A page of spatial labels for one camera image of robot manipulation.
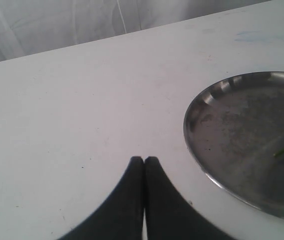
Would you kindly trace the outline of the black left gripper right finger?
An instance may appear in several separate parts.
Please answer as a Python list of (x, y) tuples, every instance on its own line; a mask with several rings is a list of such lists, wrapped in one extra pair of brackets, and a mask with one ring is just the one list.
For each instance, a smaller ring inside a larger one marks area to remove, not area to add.
[(146, 158), (145, 212), (149, 240), (224, 240), (226, 234), (180, 195), (155, 156)]

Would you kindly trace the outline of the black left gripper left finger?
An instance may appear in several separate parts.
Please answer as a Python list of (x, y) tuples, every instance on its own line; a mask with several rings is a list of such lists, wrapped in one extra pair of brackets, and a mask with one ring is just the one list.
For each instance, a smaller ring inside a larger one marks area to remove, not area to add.
[(144, 217), (144, 162), (133, 156), (106, 200), (62, 240), (141, 240)]

